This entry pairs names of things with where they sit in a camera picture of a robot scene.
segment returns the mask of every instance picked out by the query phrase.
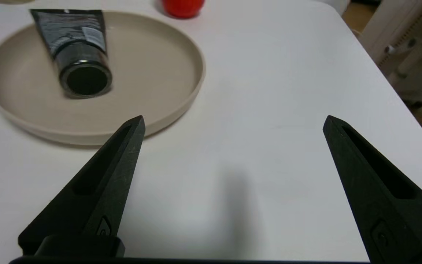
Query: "table surface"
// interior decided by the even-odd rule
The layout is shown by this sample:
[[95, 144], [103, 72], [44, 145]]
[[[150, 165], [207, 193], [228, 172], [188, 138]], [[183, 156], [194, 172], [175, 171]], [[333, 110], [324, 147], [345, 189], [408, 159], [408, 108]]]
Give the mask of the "table surface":
[[[333, 8], [210, 0], [175, 20], [154, 1], [0, 4], [0, 42], [28, 8], [155, 17], [201, 47], [191, 109], [142, 146], [118, 236], [127, 257], [367, 261], [322, 127], [349, 122], [422, 188], [422, 129]], [[52, 144], [0, 116], [0, 263], [96, 152]]]

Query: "small object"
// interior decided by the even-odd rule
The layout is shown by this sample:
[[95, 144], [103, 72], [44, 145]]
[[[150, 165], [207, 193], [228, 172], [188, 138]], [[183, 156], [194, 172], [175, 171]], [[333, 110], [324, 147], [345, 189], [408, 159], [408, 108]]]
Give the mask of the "small object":
[[179, 18], [191, 18], [198, 15], [204, 0], [162, 0], [167, 13]]
[[55, 61], [68, 97], [90, 98], [110, 90], [104, 15], [101, 10], [31, 10]]

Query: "black tube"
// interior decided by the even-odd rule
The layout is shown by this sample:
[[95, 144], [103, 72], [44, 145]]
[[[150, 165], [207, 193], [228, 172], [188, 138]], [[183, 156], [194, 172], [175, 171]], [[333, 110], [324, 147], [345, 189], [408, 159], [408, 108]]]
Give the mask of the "black tube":
[[90, 98], [110, 90], [104, 15], [101, 10], [31, 10], [60, 84], [70, 98]]

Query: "beige plate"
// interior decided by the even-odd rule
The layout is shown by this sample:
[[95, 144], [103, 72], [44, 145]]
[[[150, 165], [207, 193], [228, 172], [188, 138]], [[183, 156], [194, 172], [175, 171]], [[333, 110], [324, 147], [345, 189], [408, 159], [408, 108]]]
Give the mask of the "beige plate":
[[141, 15], [104, 12], [111, 92], [64, 96], [35, 26], [0, 45], [0, 111], [40, 137], [103, 144], [126, 120], [143, 115], [146, 135], [167, 127], [192, 104], [204, 79], [204, 58], [182, 32]]

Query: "red object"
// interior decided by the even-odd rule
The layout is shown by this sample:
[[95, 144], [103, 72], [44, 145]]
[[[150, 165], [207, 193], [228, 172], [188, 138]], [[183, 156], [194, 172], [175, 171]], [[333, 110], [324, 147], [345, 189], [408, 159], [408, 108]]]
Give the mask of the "red object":
[[200, 12], [204, 0], [162, 0], [167, 13], [179, 18], [191, 18]]

